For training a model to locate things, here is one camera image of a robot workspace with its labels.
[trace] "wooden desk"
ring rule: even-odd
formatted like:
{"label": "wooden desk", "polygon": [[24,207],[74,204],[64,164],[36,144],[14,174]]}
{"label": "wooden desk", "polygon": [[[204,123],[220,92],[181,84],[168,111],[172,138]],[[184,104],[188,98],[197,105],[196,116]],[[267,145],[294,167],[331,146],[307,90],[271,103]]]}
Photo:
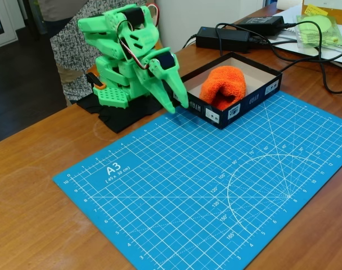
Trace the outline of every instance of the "wooden desk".
{"label": "wooden desk", "polygon": [[[272,5],[254,15],[275,12]],[[189,46],[177,56],[184,75],[219,52]],[[246,57],[286,65],[269,49]],[[327,73],[341,90],[342,70],[328,66]],[[342,118],[342,95],[324,90],[317,64],[285,71],[281,89]],[[73,105],[0,142],[0,269],[133,269],[51,178],[162,113],[114,134]],[[342,168],[248,269],[342,269]]]}

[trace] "orange sponge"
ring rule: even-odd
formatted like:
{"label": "orange sponge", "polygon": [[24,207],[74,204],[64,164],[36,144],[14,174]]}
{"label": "orange sponge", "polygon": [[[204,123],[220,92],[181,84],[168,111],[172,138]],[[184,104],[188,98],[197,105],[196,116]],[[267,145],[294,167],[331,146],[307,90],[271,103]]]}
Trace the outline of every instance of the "orange sponge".
{"label": "orange sponge", "polygon": [[225,110],[246,95],[246,81],[240,69],[220,66],[211,71],[201,87],[200,99]]}

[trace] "dark floor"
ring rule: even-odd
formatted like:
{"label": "dark floor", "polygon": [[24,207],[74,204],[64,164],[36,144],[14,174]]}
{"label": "dark floor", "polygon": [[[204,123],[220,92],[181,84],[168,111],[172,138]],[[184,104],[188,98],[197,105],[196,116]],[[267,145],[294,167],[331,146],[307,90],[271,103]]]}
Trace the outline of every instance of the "dark floor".
{"label": "dark floor", "polygon": [[0,141],[66,107],[46,36],[0,48]]}

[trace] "blue cutting mat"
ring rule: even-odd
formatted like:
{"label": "blue cutting mat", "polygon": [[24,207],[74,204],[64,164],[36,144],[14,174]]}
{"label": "blue cutting mat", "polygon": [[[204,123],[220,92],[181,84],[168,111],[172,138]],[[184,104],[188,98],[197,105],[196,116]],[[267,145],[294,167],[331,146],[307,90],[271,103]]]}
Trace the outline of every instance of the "blue cutting mat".
{"label": "blue cutting mat", "polygon": [[224,130],[166,114],[54,181],[137,269],[242,269],[342,166],[342,120],[278,93]]}

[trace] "black power supply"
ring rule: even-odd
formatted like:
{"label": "black power supply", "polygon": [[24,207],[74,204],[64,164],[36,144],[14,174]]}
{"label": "black power supply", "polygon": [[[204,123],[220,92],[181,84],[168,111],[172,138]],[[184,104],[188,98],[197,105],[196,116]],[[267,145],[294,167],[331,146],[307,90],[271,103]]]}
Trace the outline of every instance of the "black power supply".
{"label": "black power supply", "polygon": [[[226,51],[247,52],[250,33],[247,31],[235,31],[231,29],[218,29],[222,48]],[[219,39],[215,28],[201,27],[196,35],[196,46],[201,48],[220,48]]]}
{"label": "black power supply", "polygon": [[284,17],[270,16],[244,18],[236,25],[260,35],[275,36],[282,30],[282,28],[278,27],[282,24],[284,24]]}

